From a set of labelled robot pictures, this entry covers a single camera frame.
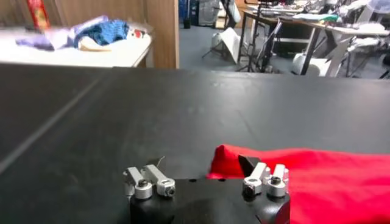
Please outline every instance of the red object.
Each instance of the red object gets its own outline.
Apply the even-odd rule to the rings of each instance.
[[[35,27],[47,29],[50,27],[43,0],[27,0]]]
[[[221,145],[208,177],[242,178],[238,155],[286,165],[292,224],[390,223],[390,155]]]

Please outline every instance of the black table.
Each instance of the black table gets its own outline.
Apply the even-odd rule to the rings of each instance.
[[[2,82],[25,82],[28,77],[17,75],[25,70],[42,83],[53,75],[68,75],[73,82],[95,74],[103,78],[1,174],[4,223],[123,223],[125,167],[164,155],[167,176],[201,177],[222,143],[259,150],[390,152],[387,81],[0,66]],[[25,87],[20,102],[36,91]],[[34,105],[42,110],[53,103],[41,101],[47,104],[37,99]],[[13,110],[31,120],[38,116]]]

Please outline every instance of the metal stand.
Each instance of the metal stand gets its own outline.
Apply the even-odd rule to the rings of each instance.
[[[230,12],[228,12],[229,5],[230,5],[230,0],[226,0],[226,7],[224,6],[225,11],[226,11],[224,30],[226,30],[228,28],[228,24],[229,24],[228,21],[227,21],[227,17],[229,16],[229,20],[233,19],[232,14]],[[217,45],[215,45],[214,47],[210,48],[210,50],[208,52],[203,54],[202,59],[205,58],[211,52],[217,52],[217,53],[219,53],[221,55],[222,58],[227,58],[227,49],[225,48],[225,45],[222,44],[222,43],[223,43],[223,41],[219,42]],[[222,49],[221,50],[217,49],[217,47],[220,46],[221,44],[222,44]]]
[[[217,49],[217,47],[220,45],[222,45],[221,50]],[[223,45],[223,41],[219,42],[216,46],[212,47],[208,52],[206,52],[206,54],[203,54],[202,58],[206,57],[206,55],[208,55],[211,52],[217,52],[217,53],[221,54],[222,58],[226,58],[227,52],[226,52],[225,45]]]

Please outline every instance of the wall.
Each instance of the wall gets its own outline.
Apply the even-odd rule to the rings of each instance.
[[[147,23],[155,29],[156,68],[179,68],[178,0],[146,0]]]

